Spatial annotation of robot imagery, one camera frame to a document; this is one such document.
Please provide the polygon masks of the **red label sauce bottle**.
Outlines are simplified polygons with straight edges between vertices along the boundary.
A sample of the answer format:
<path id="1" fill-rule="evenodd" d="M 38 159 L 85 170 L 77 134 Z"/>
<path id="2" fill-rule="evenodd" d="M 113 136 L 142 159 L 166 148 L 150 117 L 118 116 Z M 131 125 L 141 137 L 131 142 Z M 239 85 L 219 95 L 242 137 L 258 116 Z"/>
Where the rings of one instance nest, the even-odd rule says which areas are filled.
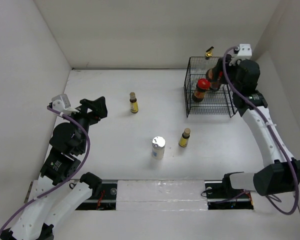
<path id="1" fill-rule="evenodd" d="M 217 92 L 222 83 L 223 70 L 220 65 L 216 65 L 213 68 L 210 68 L 206 74 L 206 79 L 210 82 L 209 90 L 212 92 Z"/>

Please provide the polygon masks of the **red lid jar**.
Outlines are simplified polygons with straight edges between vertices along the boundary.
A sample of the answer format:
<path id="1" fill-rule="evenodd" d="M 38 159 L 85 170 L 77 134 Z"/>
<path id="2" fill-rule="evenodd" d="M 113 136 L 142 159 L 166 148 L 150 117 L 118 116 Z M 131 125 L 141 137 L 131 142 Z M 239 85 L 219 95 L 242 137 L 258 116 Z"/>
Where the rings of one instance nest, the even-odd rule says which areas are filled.
<path id="1" fill-rule="evenodd" d="M 195 103 L 200 103 L 203 101 L 206 92 L 210 89 L 211 83 L 206 78 L 200 78 L 197 83 L 195 90 L 191 96 Z"/>

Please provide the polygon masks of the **clear glass oil bottle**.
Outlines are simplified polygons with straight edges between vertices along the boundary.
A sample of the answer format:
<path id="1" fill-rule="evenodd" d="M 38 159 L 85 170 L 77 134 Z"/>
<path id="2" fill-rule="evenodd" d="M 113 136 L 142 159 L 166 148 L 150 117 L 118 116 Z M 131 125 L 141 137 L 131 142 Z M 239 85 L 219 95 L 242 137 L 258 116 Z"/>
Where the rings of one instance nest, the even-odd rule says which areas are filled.
<path id="1" fill-rule="evenodd" d="M 207 67 L 209 66 L 210 59 L 213 56 L 214 47 L 209 47 L 204 56 L 196 57 L 194 62 L 194 73 L 203 74 Z"/>

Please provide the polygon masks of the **yellow bottle cork cap back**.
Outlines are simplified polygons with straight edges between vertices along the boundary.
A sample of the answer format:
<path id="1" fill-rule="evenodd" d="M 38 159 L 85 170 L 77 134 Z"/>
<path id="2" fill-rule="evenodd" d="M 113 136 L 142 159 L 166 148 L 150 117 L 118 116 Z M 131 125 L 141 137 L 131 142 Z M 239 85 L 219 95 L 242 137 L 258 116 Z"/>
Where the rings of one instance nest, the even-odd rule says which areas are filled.
<path id="1" fill-rule="evenodd" d="M 130 101 L 130 111 L 136 114 L 139 111 L 139 107 L 138 107 L 136 94 L 134 92 L 131 92 L 129 94 L 129 101 Z"/>

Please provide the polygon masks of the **yellow bottle cork cap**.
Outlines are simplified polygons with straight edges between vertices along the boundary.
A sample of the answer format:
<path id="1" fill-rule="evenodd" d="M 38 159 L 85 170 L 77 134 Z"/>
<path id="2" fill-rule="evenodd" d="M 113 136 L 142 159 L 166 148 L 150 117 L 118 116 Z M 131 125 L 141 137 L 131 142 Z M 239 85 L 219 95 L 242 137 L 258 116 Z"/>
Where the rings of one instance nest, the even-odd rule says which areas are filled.
<path id="1" fill-rule="evenodd" d="M 189 138 L 190 138 L 190 134 L 191 134 L 191 130 L 189 128 L 185 128 L 182 135 L 181 135 L 181 137 L 180 137 L 180 140 L 178 142 L 180 147 L 182 147 L 182 148 L 187 147 L 188 141 L 189 141 Z"/>
<path id="2" fill-rule="evenodd" d="M 130 101 L 130 111 L 136 114 L 139 111 L 139 107 L 138 107 L 136 94 L 134 92 L 131 92 L 129 94 L 129 101 Z"/>

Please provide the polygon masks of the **white shaker silver lid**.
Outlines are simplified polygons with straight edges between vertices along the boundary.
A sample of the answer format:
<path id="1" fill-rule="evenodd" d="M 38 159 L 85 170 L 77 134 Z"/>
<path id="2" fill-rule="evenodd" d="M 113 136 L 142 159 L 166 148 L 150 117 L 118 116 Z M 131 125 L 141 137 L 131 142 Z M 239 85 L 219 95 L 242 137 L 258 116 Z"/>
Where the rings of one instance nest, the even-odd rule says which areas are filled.
<path id="1" fill-rule="evenodd" d="M 153 158 L 161 160 L 164 157 L 166 140 L 162 136 L 156 136 L 152 140 L 151 155 Z"/>

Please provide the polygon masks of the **yellow bottle cork cap front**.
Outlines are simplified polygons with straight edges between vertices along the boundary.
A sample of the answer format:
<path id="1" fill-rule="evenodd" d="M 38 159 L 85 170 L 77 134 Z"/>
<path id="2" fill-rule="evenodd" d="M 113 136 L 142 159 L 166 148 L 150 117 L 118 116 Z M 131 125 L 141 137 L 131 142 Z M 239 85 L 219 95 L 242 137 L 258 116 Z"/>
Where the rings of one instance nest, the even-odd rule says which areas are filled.
<path id="1" fill-rule="evenodd" d="M 189 138 L 190 138 L 190 134 L 191 134 L 191 130 L 189 128 L 185 128 L 182 135 L 181 135 L 181 137 L 180 137 L 180 140 L 178 142 L 180 147 L 182 147 L 182 148 L 187 147 L 188 141 L 189 141 Z"/>

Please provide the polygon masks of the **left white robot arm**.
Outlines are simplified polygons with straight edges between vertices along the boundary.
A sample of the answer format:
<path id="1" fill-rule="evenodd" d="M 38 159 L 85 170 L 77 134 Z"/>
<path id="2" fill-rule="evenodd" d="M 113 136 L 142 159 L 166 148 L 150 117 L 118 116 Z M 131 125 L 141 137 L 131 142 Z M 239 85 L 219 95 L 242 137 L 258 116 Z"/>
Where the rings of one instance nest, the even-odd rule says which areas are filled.
<path id="1" fill-rule="evenodd" d="M 47 110 L 64 119 L 52 132 L 48 157 L 39 172 L 32 198 L 0 229 L 0 240 L 52 240 L 58 225 L 89 198 L 102 191 L 102 179 L 83 174 L 60 203 L 59 189 L 83 167 L 91 149 L 90 126 L 108 116 L 106 99 L 81 99 L 73 108 L 66 94 L 52 98 Z"/>

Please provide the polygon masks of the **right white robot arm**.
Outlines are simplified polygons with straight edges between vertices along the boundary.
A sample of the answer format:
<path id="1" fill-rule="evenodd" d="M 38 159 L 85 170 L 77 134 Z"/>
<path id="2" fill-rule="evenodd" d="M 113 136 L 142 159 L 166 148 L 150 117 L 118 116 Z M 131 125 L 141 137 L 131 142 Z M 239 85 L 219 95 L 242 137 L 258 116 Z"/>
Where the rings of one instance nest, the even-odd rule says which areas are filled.
<path id="1" fill-rule="evenodd" d="M 260 67 L 248 59 L 236 65 L 230 61 L 230 55 L 218 59 L 212 69 L 213 80 L 232 89 L 233 104 L 259 147 L 263 169 L 256 173 L 225 174 L 221 191 L 227 197 L 233 197 L 239 190 L 254 191 L 261 196 L 293 192 L 300 183 L 300 160 L 283 143 L 271 119 L 268 103 L 257 90 Z"/>

